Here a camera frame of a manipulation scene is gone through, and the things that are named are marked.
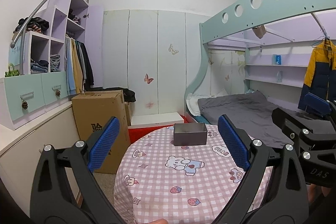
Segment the yellow and navy jacket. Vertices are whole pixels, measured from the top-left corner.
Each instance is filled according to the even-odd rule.
[[[336,100],[336,46],[328,39],[317,45],[311,54],[298,108],[315,113],[303,97],[311,92],[324,100]]]

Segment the cardboard box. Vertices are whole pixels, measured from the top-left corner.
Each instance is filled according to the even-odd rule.
[[[126,111],[127,125],[130,126],[133,116],[133,103],[125,102],[125,111]]]
[[[120,131],[102,167],[95,172],[116,174],[120,162],[130,146],[124,96],[121,90],[86,92],[72,98],[73,114],[81,140],[89,136],[114,116],[120,122]]]

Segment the green bag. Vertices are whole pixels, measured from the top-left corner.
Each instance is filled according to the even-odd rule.
[[[8,71],[5,72],[5,77],[11,77],[11,76],[19,76],[19,70],[18,69],[14,69],[14,65],[12,63],[10,63],[8,65]]]

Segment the gray metal box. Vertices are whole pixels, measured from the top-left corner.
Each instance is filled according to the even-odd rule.
[[[207,144],[208,130],[203,122],[176,123],[174,125],[174,145]]]

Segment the pine cone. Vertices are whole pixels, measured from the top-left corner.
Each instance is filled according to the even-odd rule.
[[[23,101],[21,106],[24,110],[28,109],[28,103],[26,101]]]

